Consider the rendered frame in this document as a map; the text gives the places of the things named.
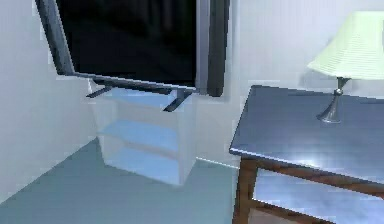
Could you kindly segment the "pale green shade table lamp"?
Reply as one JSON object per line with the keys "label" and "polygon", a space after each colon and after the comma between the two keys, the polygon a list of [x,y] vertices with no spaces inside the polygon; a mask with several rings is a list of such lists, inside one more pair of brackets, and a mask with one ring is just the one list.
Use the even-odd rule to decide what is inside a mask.
{"label": "pale green shade table lamp", "polygon": [[348,15],[334,38],[307,67],[337,79],[333,99],[317,119],[339,123],[338,101],[349,80],[384,80],[384,11]]}

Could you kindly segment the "black television set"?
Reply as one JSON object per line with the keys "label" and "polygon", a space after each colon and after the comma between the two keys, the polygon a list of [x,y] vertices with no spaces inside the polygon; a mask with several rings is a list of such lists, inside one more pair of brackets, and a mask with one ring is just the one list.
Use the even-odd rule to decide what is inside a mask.
{"label": "black television set", "polygon": [[56,72],[101,93],[168,96],[224,91],[230,0],[34,0]]}

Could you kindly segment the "blue topped wooden table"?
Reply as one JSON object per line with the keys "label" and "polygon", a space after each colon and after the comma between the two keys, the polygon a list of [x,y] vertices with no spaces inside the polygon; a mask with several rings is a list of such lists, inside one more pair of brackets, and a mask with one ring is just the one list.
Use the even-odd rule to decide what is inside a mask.
{"label": "blue topped wooden table", "polygon": [[241,158],[233,224],[255,209],[296,224],[384,224],[384,99],[254,85],[230,153]]}

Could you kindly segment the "white open shelf stand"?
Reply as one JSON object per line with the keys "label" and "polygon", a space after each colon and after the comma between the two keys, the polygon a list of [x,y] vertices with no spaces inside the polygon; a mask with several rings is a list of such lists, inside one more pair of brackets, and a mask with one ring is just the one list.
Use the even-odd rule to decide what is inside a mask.
{"label": "white open shelf stand", "polygon": [[196,160],[194,96],[104,87],[88,95],[104,163],[181,186]]}

